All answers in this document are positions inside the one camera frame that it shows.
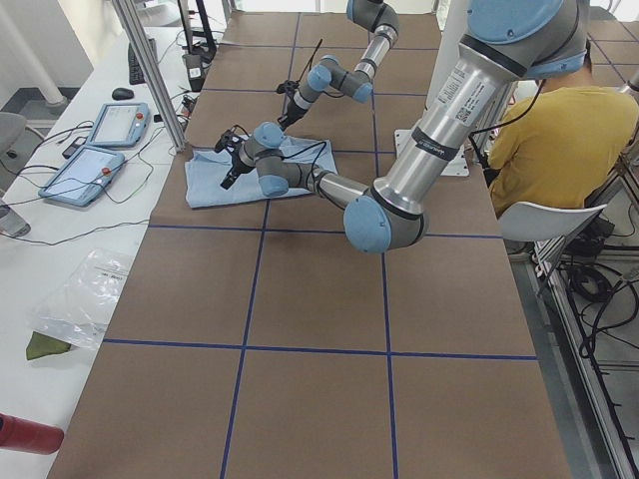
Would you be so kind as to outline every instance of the keyboard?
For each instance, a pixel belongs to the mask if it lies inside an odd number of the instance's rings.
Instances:
[[[156,49],[156,41],[154,38],[149,38],[149,46],[153,51],[153,55],[158,59],[158,51]],[[144,79],[144,72],[142,71],[142,66],[138,59],[136,58],[136,54],[133,51],[133,47],[129,44],[129,85],[140,85],[141,83],[146,83]]]

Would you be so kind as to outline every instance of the brown table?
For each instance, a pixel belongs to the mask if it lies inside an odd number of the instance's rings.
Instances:
[[[400,16],[372,102],[322,98],[288,131],[363,183],[421,115],[439,45]],[[274,121],[313,46],[347,68],[343,15],[234,14],[188,129],[210,148]],[[352,248],[315,197],[192,211],[177,155],[67,437],[71,478],[569,478],[480,169],[442,178],[423,241]]]

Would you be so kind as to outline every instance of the green object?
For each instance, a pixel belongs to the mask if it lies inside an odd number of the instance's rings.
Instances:
[[[30,361],[49,354],[62,354],[69,349],[71,349],[71,344],[68,342],[34,331],[27,345],[27,360]]]

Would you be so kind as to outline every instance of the white mounting plate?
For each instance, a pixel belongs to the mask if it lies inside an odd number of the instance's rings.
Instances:
[[[400,152],[410,138],[410,130],[395,130],[395,151]],[[463,156],[463,149],[459,149],[457,156],[453,158],[448,166],[441,172],[443,177],[467,177],[470,175],[466,158]]]

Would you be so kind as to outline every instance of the light blue cloth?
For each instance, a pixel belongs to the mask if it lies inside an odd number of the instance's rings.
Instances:
[[[280,145],[280,150],[285,157],[289,157],[310,145],[319,143],[318,140],[286,137]],[[308,151],[286,160],[287,162],[312,163],[318,155],[321,145],[310,148]],[[335,161],[332,158],[330,142],[326,141],[316,165],[337,172]],[[220,183],[225,178],[231,167],[231,155],[229,152],[215,153],[209,150],[195,150],[193,158],[185,163],[187,172],[187,203],[191,208],[215,207],[221,205],[235,205],[239,203],[266,200],[258,183],[258,172],[240,175],[235,184],[228,190],[223,189]],[[302,188],[289,190],[278,198],[296,197],[308,195],[310,192]]]

